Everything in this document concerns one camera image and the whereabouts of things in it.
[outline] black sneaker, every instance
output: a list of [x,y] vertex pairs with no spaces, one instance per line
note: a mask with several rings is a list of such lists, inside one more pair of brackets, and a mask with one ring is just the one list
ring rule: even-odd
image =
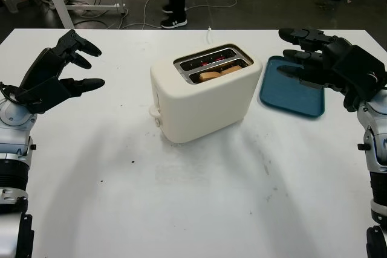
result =
[[170,4],[164,5],[161,10],[167,15],[171,15],[173,13],[172,6]]
[[175,28],[175,27],[183,27],[187,24],[187,17],[183,16],[178,18],[175,15],[171,15],[168,19],[161,22],[162,28]]

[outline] white toaster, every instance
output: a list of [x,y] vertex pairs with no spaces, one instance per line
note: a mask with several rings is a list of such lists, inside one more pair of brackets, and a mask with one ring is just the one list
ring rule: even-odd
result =
[[261,70],[258,60],[233,44],[158,63],[151,67],[149,113],[173,143],[202,137],[246,115]]

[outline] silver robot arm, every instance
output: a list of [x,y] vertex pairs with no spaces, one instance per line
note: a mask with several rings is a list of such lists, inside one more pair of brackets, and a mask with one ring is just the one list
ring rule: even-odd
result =
[[387,257],[387,91],[381,90],[370,102],[361,102],[357,118],[365,129],[363,144],[374,198],[371,216],[379,225],[367,231],[369,257]]
[[387,73],[375,57],[346,39],[319,30],[283,28],[279,36],[303,51],[285,50],[288,60],[302,65],[280,66],[279,73],[312,88],[341,92],[344,108],[356,112],[365,129],[365,151],[371,177],[371,216],[378,225],[367,229],[369,258],[387,258]]
[[32,216],[26,214],[28,171],[32,151],[30,137],[37,114],[42,114],[71,97],[105,84],[101,79],[59,80],[68,63],[89,69],[91,65],[76,51],[92,56],[101,51],[70,30],[56,47],[44,49],[34,61],[19,87],[0,82],[0,258],[29,258],[34,231]]

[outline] gray floor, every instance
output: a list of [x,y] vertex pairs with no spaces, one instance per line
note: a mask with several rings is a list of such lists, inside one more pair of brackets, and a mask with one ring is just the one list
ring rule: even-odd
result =
[[[76,0],[93,3],[94,0]],[[143,22],[143,8],[147,0],[125,0],[129,15],[123,25]],[[386,0],[237,0],[231,8],[199,7],[188,11],[188,25],[184,30],[254,30],[278,29],[280,27],[314,27],[324,29],[366,30],[385,49],[387,48],[387,1]],[[102,4],[112,4],[114,0],[102,0]],[[233,4],[234,0],[187,0],[187,6]],[[164,17],[160,7],[166,0],[150,0],[146,9],[146,22],[159,25]],[[71,11],[74,22],[81,18],[82,11]],[[116,23],[120,15],[111,11],[97,18],[108,26]],[[62,28],[55,11],[45,4],[23,5],[19,13],[11,14],[0,8],[0,42],[14,28]],[[87,22],[77,28],[105,28],[98,22]],[[141,29],[141,25],[129,27]]]

